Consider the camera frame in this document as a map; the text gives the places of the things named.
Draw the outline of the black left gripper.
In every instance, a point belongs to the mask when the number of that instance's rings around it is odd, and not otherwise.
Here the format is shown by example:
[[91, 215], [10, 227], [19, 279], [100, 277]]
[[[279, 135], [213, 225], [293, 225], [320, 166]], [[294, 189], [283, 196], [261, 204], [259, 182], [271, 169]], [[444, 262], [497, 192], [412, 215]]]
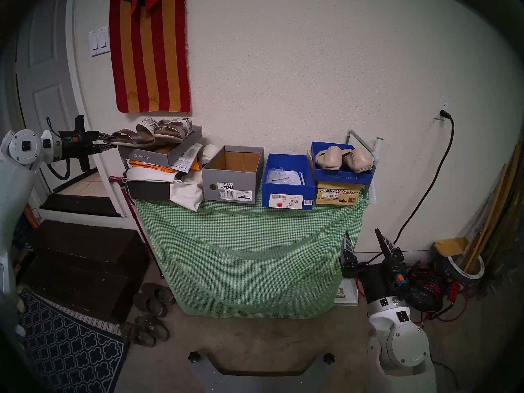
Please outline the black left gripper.
[[99, 131], [86, 131], [84, 116], [77, 116], [73, 130], [61, 131], [61, 160], [77, 159], [81, 171], [90, 171], [89, 155], [116, 148], [115, 145], [95, 145], [94, 142], [112, 138], [113, 135]]

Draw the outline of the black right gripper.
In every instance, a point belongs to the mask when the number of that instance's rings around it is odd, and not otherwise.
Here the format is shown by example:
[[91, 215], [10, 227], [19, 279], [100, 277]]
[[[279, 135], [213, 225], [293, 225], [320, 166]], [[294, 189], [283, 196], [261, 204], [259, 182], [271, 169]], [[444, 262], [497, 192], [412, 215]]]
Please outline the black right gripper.
[[354, 247], [348, 231], [345, 231], [341, 243], [340, 264], [342, 276], [348, 279], [357, 279], [361, 282], [361, 289], [364, 292], [367, 304], [388, 297], [400, 296], [404, 298], [409, 290], [406, 280], [397, 279], [398, 276], [405, 278], [408, 271], [408, 266], [403, 262], [404, 255], [402, 250], [389, 238], [385, 237], [379, 228], [375, 229], [375, 234], [384, 257], [394, 258], [398, 261], [384, 259], [379, 264], [358, 263], [355, 262]]

